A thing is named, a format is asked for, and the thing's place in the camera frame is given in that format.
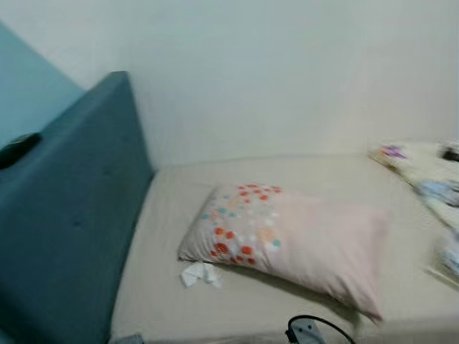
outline teal headboard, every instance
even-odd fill
[[[103,344],[152,178],[115,72],[0,171],[0,327],[19,343]]]

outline teal wall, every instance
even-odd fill
[[[83,90],[0,23],[0,147],[41,130]]]

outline folded blanket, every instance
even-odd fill
[[[369,157],[398,173],[413,186],[425,205],[452,229],[440,255],[459,276],[458,143],[397,141],[369,149]]]

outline beige bed sheet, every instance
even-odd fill
[[[298,314],[324,317],[349,333],[377,333],[337,302],[259,272],[219,267],[223,288],[185,289],[189,263],[177,249],[199,208],[220,183],[268,183],[305,194],[371,204],[392,212],[381,278],[382,313],[391,323],[459,315],[459,293],[424,268],[445,227],[398,176],[365,156],[276,158],[165,168],[153,180],[116,300],[114,338],[149,341],[281,333]]]

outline pillow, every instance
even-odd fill
[[[247,184],[215,189],[179,258],[236,264],[282,277],[381,320],[377,287],[387,216]]]

